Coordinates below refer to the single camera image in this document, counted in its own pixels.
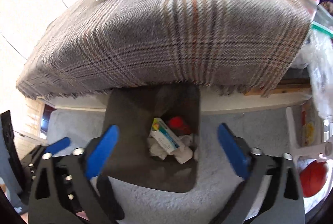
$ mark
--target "red object in trash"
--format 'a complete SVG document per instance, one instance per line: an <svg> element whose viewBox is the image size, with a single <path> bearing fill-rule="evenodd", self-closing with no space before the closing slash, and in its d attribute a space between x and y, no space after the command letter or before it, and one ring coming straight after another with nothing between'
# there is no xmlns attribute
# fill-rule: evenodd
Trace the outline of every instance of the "red object in trash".
<svg viewBox="0 0 333 224"><path fill-rule="evenodd" d="M170 119L168 126L171 130L177 131L180 135L189 135L192 134L191 128L182 117L176 116Z"/></svg>
<svg viewBox="0 0 333 224"><path fill-rule="evenodd" d="M299 175L305 198L316 195L327 180L328 164L326 162L311 162Z"/></svg>

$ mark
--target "blanket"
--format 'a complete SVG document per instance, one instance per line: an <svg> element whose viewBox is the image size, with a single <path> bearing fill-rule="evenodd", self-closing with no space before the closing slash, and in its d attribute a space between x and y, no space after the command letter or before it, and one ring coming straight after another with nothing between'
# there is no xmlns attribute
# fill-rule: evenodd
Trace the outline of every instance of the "blanket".
<svg viewBox="0 0 333 224"><path fill-rule="evenodd" d="M174 82L268 92L309 26L298 0L80 0L48 26L16 86L29 98Z"/></svg>

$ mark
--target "red ball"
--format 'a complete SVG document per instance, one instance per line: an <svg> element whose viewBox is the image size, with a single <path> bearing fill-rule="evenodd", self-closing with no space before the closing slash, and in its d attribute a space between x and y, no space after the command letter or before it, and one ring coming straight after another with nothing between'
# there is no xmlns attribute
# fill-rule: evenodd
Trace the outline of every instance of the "red ball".
<svg viewBox="0 0 333 224"><path fill-rule="evenodd" d="M299 175L305 198L316 195L325 185L328 174L326 162L311 162Z"/></svg>

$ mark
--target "gray carpet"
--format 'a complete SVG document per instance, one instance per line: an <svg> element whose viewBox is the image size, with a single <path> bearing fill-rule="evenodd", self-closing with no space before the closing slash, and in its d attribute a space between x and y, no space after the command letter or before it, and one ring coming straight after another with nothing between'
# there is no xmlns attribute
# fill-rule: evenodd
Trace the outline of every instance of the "gray carpet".
<svg viewBox="0 0 333 224"><path fill-rule="evenodd" d="M54 142L69 136L75 147L85 146L100 135L103 113L61 111L51 114L48 140ZM249 146L261 148L266 154L281 155L288 151L285 108L252 113L202 116L200 121L199 170L196 186L187 193L164 192L111 178L117 200L125 212L126 224L188 223L207 224L224 206L241 179L234 174L216 138L220 123L227 123L235 135ZM259 207L263 193L249 216Z"/></svg>

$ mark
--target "silver bolt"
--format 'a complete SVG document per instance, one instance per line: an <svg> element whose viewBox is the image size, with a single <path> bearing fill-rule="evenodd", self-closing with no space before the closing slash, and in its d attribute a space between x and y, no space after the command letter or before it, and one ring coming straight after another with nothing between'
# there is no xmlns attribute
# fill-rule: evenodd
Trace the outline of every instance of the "silver bolt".
<svg viewBox="0 0 333 224"><path fill-rule="evenodd" d="M46 153L46 154L43 154L42 159L46 160L46 159L50 159L51 157L52 157L51 153Z"/></svg>
<svg viewBox="0 0 333 224"><path fill-rule="evenodd" d="M251 153L255 155L262 155L262 151L259 148L252 148Z"/></svg>
<svg viewBox="0 0 333 224"><path fill-rule="evenodd" d="M287 159L287 160L292 160L292 155L288 154L288 153L283 153L282 157L285 158L285 159Z"/></svg>
<svg viewBox="0 0 333 224"><path fill-rule="evenodd" d="M83 154L83 152L84 152L83 148L76 148L75 150L73 150L72 154L79 155L79 154Z"/></svg>

